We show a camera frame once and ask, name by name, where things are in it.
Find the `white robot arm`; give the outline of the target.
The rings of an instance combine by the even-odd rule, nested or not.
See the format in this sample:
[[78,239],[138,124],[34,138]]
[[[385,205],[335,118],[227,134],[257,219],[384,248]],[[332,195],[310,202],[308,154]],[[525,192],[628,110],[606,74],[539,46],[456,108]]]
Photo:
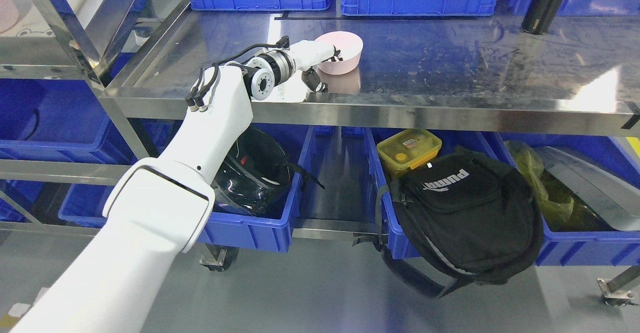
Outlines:
[[158,157],[133,164],[103,207],[107,221],[12,328],[14,333],[139,333],[179,253],[195,242],[215,205],[215,174],[267,98],[297,71],[341,59],[333,44],[261,44],[248,62],[231,56],[201,69],[187,111]]

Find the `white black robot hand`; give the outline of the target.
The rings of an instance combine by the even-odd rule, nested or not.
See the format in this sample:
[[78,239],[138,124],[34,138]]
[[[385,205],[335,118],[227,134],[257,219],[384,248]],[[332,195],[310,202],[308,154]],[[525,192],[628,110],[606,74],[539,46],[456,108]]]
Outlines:
[[302,40],[291,44],[286,53],[291,63],[291,76],[301,72],[302,82],[315,93],[326,92],[328,86],[322,82],[315,66],[323,62],[343,61],[342,51],[334,44],[315,40]]

